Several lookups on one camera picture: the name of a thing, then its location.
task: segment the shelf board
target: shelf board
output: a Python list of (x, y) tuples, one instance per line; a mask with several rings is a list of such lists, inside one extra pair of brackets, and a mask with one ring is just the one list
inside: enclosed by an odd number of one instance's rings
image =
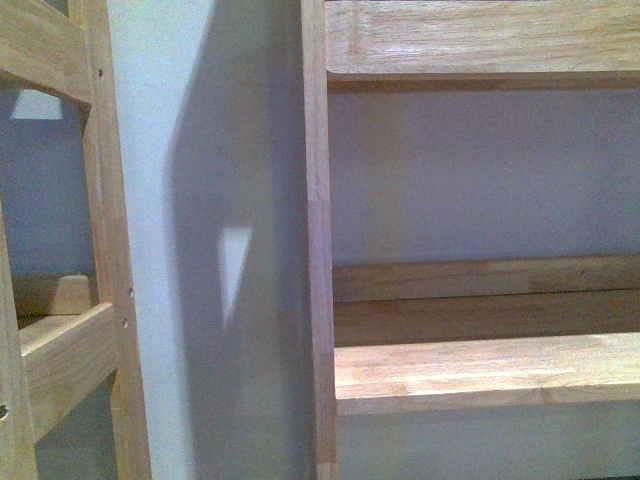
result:
[(18, 317), (79, 315), (98, 303), (95, 275), (29, 275), (12, 282)]
[(81, 315), (49, 316), (19, 332), (36, 441), (44, 437), (117, 366), (111, 304)]
[(338, 415), (640, 399), (640, 333), (343, 347)]
[(338, 347), (640, 331), (640, 290), (336, 303)]
[(637, 2), (347, 0), (325, 10), (331, 80), (639, 79)]
[(336, 302), (640, 288), (640, 254), (335, 266)]

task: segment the vertical wooden post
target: vertical wooden post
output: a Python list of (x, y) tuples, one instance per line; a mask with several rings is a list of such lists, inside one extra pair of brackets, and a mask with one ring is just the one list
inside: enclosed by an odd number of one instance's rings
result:
[(124, 202), (109, 19), (104, 0), (69, 0), (85, 31), (92, 107), (83, 132), (85, 169), (100, 302), (118, 317), (118, 367), (111, 412), (119, 480), (150, 480), (151, 466)]
[(9, 253), (0, 202), (0, 478), (36, 480), (31, 412), (18, 341)]
[(316, 477), (337, 479), (324, 0), (302, 0)]

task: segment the white wall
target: white wall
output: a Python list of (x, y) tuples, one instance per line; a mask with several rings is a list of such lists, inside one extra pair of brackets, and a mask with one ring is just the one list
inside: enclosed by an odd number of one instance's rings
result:
[[(334, 95), (335, 263), (640, 251), (640, 91)], [(640, 474), (640, 404), (340, 418), (343, 480)]]
[(308, 478), (299, 2), (109, 7), (155, 479)]

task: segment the wooden plank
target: wooden plank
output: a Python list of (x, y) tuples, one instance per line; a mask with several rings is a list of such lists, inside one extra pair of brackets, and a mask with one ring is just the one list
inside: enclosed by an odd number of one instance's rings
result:
[(334, 267), (334, 301), (640, 288), (640, 254)]
[(640, 399), (640, 333), (336, 349), (339, 415)]
[(0, 2), (0, 78), (90, 103), (84, 33), (41, 0)]
[(118, 478), (151, 480), (107, 5), (104, 0), (68, 4), (89, 50), (92, 108), (82, 142), (98, 292), (118, 318), (118, 368), (110, 396)]
[(16, 277), (13, 293), (18, 317), (79, 315), (98, 303), (95, 278), (88, 275)]
[(20, 330), (36, 441), (116, 369), (115, 321), (113, 307), (101, 304)]
[(638, 78), (640, 5), (597, 0), (326, 3), (334, 78)]
[(357, 77), (328, 74), (330, 94), (352, 93), (414, 93), (414, 92), (505, 92), (516, 90), (623, 90), (640, 87), (638, 76), (603, 75), (576, 78), (536, 75), (525, 78), (411, 80), (400, 76), (390, 80), (361, 80)]
[(324, 1), (302, 2), (316, 478), (337, 480)]
[(335, 305), (336, 346), (640, 331), (640, 290)]
[(36, 480), (31, 414), (0, 204), (0, 478)]

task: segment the light patch on wall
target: light patch on wall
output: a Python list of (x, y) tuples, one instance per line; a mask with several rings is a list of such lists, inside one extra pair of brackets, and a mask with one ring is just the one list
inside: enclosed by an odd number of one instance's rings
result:
[(222, 230), (218, 241), (222, 315), (225, 328), (235, 311), (250, 242), (251, 229), (247, 227), (226, 227)]
[(11, 113), (12, 120), (62, 120), (59, 98), (38, 90), (21, 90)]

